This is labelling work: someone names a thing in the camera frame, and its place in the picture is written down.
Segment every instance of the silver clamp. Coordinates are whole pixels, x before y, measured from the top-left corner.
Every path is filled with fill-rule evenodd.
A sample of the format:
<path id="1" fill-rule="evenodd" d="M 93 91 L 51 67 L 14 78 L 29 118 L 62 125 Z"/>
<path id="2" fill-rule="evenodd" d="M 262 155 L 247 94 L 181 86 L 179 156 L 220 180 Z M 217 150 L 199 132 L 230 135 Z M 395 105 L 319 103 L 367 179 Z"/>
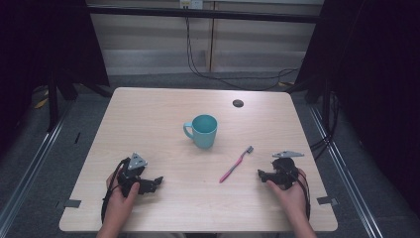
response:
<path id="1" fill-rule="evenodd" d="M 276 158 L 290 158 L 290 157 L 303 157 L 302 153 L 292 152 L 292 151 L 283 151 L 280 153 L 272 154 L 273 157 Z"/>
<path id="2" fill-rule="evenodd" d="M 142 157 L 139 156 L 136 152 L 133 153 L 132 158 L 130 159 L 129 167 L 128 169 L 134 170 L 140 167 L 145 167 L 148 164 L 147 161 L 145 161 Z"/>

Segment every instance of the white wall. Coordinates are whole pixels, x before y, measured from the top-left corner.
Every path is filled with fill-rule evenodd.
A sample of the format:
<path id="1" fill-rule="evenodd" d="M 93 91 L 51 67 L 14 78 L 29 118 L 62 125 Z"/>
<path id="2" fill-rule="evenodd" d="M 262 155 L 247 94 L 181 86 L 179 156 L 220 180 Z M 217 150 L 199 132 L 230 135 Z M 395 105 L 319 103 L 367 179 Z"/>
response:
<path id="1" fill-rule="evenodd" d="M 291 0 L 264 0 L 269 4 L 250 1 L 205 1 L 204 9 L 316 16 L 322 6 L 319 0 L 295 0 L 294 4 L 289 4 Z M 168 0 L 86 2 L 179 7 L 178 1 Z M 109 74 L 190 71 L 185 19 L 99 14 L 92 14 L 91 18 Z M 313 24 L 297 23 L 211 19 L 189 19 L 189 22 L 193 58 L 200 71 L 278 71 L 299 67 L 314 29 Z"/>

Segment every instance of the black cable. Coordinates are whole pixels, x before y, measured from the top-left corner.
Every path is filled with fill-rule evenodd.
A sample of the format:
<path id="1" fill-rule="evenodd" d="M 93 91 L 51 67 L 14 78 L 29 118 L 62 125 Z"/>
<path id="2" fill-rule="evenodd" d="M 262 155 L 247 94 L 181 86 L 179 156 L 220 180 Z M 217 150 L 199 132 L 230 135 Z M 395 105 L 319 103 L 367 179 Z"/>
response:
<path id="1" fill-rule="evenodd" d="M 230 86 L 239 88 L 239 89 L 243 89 L 243 90 L 255 90 L 255 91 L 265 91 L 265 90 L 269 90 L 272 89 L 274 87 L 276 87 L 279 83 L 280 83 L 280 78 L 283 76 L 286 76 L 294 71 L 299 70 L 299 68 L 286 68 L 281 70 L 277 76 L 267 76 L 267 77 L 214 77 L 214 76 L 208 76 L 208 75 L 204 75 L 202 74 L 197 67 L 195 66 L 195 62 L 194 62 L 194 58 L 192 56 L 192 46 L 191 46 L 191 38 L 190 38 L 190 31 L 189 31 L 189 18 L 185 18 L 185 24 L 186 24 L 186 36 L 187 36 L 187 58 L 188 58 L 188 67 L 189 69 L 197 76 L 206 78 L 206 79 L 211 79 L 211 80 L 219 80 L 221 82 L 224 82 Z M 260 88 L 260 89 L 248 89 L 248 88 L 244 88 L 238 85 L 235 85 L 231 82 L 228 82 L 226 80 L 232 80 L 232 79 L 276 79 L 276 82 L 268 87 L 265 88 Z"/>
<path id="2" fill-rule="evenodd" d="M 331 129 L 330 128 L 326 128 L 327 135 L 324 138 L 322 138 L 319 142 L 313 144 L 310 147 L 311 148 L 311 151 L 316 151 L 316 150 L 318 150 L 318 149 L 320 149 L 320 148 L 323 147 L 322 151 L 318 154 L 318 156 L 316 156 L 314 158 L 315 161 L 317 161 L 321 157 L 321 155 L 325 152 L 325 150 L 330 146 L 330 144 L 331 144 L 331 142 L 333 140 L 334 133 L 335 133 L 336 128 L 337 128 L 337 122 L 338 122 L 338 116 L 339 116 L 340 106 L 339 106 L 339 102 L 337 100 L 336 94 L 333 91 L 331 93 L 332 93 L 332 96 L 333 96 L 333 103 L 330 106 L 330 108 L 331 108 L 331 110 L 333 111 L 333 114 L 334 114 L 334 116 L 333 116 L 334 122 L 333 122 L 333 126 L 332 126 Z"/>
<path id="3" fill-rule="evenodd" d="M 118 187 L 118 185 L 112 187 L 112 185 L 114 184 L 115 177 L 117 176 L 118 170 L 120 169 L 121 165 L 125 164 L 129 160 L 130 160 L 130 158 L 126 158 L 126 159 L 122 160 L 120 162 L 120 164 L 118 164 L 117 168 L 114 171 L 114 174 L 112 175 L 112 178 L 111 178 L 111 180 L 109 182 L 108 189 L 106 191 L 105 197 L 102 199 L 103 200 L 102 209 L 101 209 L 102 223 L 104 222 L 104 219 L 105 219 L 106 208 L 108 206 L 108 201 L 109 201 L 109 198 L 111 197 L 112 191 L 115 188 Z"/>
<path id="4" fill-rule="evenodd" d="M 293 179 L 295 179 L 300 187 L 302 188 L 303 191 L 303 195 L 305 196 L 305 210 L 306 210 L 306 217 L 310 218 L 311 216 L 311 196 L 310 196 L 310 192 L 309 192 L 309 184 L 308 184 L 308 180 L 306 179 L 306 177 L 299 171 L 297 170 L 297 173 L 299 175 L 301 175 L 303 177 L 303 179 L 305 179 L 305 183 L 306 183 L 306 189 L 305 189 L 305 185 L 300 181 L 299 176 L 294 176 L 291 172 L 289 172 L 284 166 L 279 165 L 281 167 L 282 170 L 284 170 L 284 172 L 288 175 L 291 176 Z"/>

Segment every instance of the gray floor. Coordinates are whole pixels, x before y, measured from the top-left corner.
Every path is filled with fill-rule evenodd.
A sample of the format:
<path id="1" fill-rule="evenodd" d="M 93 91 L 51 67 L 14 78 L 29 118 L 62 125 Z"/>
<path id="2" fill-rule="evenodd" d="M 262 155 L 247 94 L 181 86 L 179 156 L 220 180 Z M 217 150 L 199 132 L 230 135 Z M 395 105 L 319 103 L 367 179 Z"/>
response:
<path id="1" fill-rule="evenodd" d="M 247 72 L 218 75 L 250 76 L 253 74 Z M 275 75 L 275 73 L 255 73 L 255 76 L 268 75 Z M 292 81 L 292 79 L 293 74 L 282 78 L 281 81 Z M 109 90 L 111 91 L 119 86 L 238 89 L 226 82 L 203 79 L 192 73 L 111 76 L 110 82 L 112 85 Z M 249 90 L 262 90 L 276 85 L 276 79 L 237 79 L 228 82 Z M 276 86 L 270 90 L 282 91 L 284 89 L 284 86 Z M 74 102 L 59 101 L 61 112 L 67 105 L 70 109 L 41 169 L 34 175 L 33 183 L 25 194 L 24 202 L 16 213 L 13 223 L 10 227 L 6 227 L 6 237 L 95 236 L 95 234 L 64 233 L 58 228 L 63 209 L 56 206 L 60 201 L 69 198 L 110 100 L 80 85 L 77 85 L 77 90 L 80 94 Z M 319 107 L 319 104 L 307 105 L 304 93 L 293 93 L 292 98 L 309 145 L 312 145 L 319 141 L 321 136 L 310 107 Z M 41 96 L 40 93 L 34 94 L 34 104 Z M 46 106 L 41 109 L 29 108 L 21 122 L 13 146 L 5 155 L 2 155 L 0 162 L 0 173 L 3 177 L 0 180 L 2 215 L 4 215 L 6 205 L 13 203 L 10 197 L 13 196 L 13 192 L 19 186 L 21 178 L 25 175 L 27 167 L 43 142 L 48 123 L 49 111 Z M 334 140 L 345 160 L 347 169 L 353 175 L 367 207 L 378 224 L 381 236 L 420 237 L 418 217 L 376 168 L 368 153 L 360 147 L 358 137 L 343 112 L 339 116 Z M 317 165 L 327 193 L 339 202 L 333 207 L 339 228 L 334 232 L 318 233 L 318 236 L 373 237 L 369 236 L 328 151 L 319 158 Z M 292 235 L 282 233 L 280 237 L 292 237 Z"/>

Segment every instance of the teal mug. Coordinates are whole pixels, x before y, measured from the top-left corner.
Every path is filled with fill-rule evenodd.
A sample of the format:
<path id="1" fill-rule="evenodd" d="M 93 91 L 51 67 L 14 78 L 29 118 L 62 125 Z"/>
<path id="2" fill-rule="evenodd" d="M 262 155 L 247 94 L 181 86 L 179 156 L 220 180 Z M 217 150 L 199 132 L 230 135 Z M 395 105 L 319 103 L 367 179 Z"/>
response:
<path id="1" fill-rule="evenodd" d="M 184 133 L 191 138 L 194 144 L 201 149 L 208 149 L 213 146 L 217 131 L 217 121 L 210 115 L 199 115 L 192 122 L 185 122 Z"/>

